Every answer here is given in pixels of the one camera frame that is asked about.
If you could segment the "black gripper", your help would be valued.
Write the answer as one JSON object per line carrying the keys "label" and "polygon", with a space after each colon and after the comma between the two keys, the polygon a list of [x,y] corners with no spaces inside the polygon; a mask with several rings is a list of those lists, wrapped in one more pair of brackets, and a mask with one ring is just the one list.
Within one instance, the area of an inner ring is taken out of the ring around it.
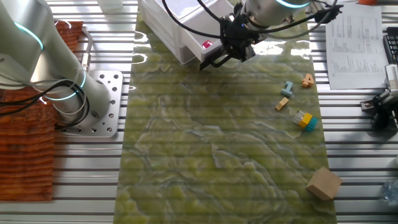
{"label": "black gripper", "polygon": [[231,13],[220,18],[220,40],[223,54],[245,62],[256,55],[251,44],[261,41],[261,36],[252,30],[249,16],[245,13]]}

